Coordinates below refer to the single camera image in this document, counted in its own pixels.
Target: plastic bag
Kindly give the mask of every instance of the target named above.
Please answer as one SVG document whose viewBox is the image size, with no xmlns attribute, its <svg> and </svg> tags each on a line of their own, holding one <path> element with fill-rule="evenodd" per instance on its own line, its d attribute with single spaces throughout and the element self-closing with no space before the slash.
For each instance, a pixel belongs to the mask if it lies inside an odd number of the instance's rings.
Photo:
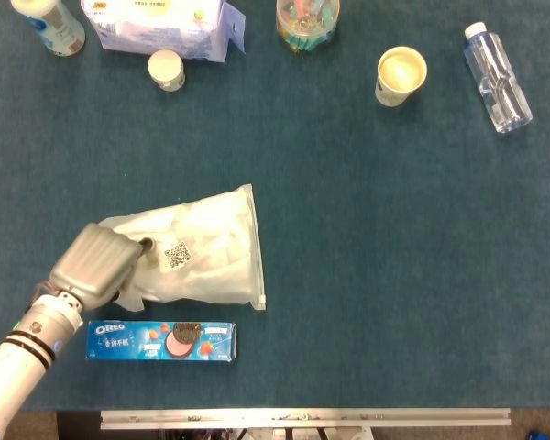
<svg viewBox="0 0 550 440">
<path fill-rule="evenodd" d="M 153 241 L 120 288 L 116 302 L 125 309 L 143 310 L 143 299 L 167 303 L 182 298 L 265 309 L 251 185 L 198 202 L 107 218 L 100 225 L 136 241 Z"/>
</svg>

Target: bottle cap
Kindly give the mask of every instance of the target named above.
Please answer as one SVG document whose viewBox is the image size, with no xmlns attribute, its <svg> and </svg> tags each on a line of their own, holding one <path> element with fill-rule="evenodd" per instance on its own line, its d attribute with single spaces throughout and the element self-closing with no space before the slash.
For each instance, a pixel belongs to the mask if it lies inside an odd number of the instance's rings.
<svg viewBox="0 0 550 440">
<path fill-rule="evenodd" d="M 158 50 L 148 59 L 150 77 L 167 92 L 175 92 L 185 83 L 183 61 L 172 50 Z"/>
<path fill-rule="evenodd" d="M 478 21 L 465 29 L 465 37 L 467 37 L 467 39 L 472 39 L 481 32 L 487 32 L 487 27 L 485 26 L 485 23 Z"/>
</svg>

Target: metal frame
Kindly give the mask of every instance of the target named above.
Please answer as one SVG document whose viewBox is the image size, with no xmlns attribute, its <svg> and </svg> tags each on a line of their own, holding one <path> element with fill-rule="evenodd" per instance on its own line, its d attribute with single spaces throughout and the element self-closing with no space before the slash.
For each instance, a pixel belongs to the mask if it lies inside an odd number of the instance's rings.
<svg viewBox="0 0 550 440">
<path fill-rule="evenodd" d="M 102 429 L 374 428 L 512 424 L 509 408 L 130 410 L 102 411 L 101 416 Z"/>
</svg>

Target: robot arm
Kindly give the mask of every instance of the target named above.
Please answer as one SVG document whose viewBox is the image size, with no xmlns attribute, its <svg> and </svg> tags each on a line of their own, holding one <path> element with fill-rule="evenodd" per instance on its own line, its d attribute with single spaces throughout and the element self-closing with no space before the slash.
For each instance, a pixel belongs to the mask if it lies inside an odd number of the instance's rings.
<svg viewBox="0 0 550 440">
<path fill-rule="evenodd" d="M 89 224 L 50 274 L 52 295 L 37 298 L 0 344 L 0 438 L 82 325 L 80 313 L 109 303 L 152 242 Z"/>
</svg>

